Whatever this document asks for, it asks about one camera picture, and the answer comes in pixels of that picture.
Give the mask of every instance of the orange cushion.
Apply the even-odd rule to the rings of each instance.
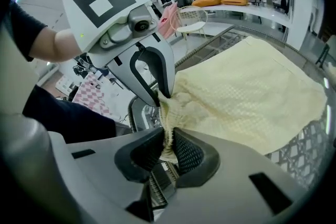
[[[222,0],[220,3],[225,5],[246,6],[248,5],[248,0]]]
[[[192,5],[197,7],[207,7],[219,5],[221,0],[195,0]]]

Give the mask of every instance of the yellow cloth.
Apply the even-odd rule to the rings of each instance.
[[[322,85],[269,43],[247,37],[176,74],[172,97],[159,92],[165,129],[161,158],[176,161],[172,130],[180,127],[247,145],[261,154],[286,145],[321,118]]]

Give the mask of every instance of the black sleeve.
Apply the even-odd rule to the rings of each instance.
[[[46,25],[27,14],[15,2],[10,3],[10,15],[16,46],[27,61],[32,61],[32,57],[28,56],[30,49],[37,35]]]

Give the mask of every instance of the pink checkered cloth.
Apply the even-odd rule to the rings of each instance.
[[[88,73],[73,98],[73,103],[81,104],[99,113],[100,115],[112,118],[112,113],[105,105],[103,96],[99,88],[100,83],[93,73]]]

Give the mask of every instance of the black shirt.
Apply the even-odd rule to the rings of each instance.
[[[5,25],[20,52],[28,61],[32,61],[30,49],[46,25],[28,15],[15,2],[9,5]],[[38,86],[32,90],[23,115],[39,121],[48,131],[62,134],[66,143],[99,140],[116,135],[113,120],[80,104],[57,100]]]

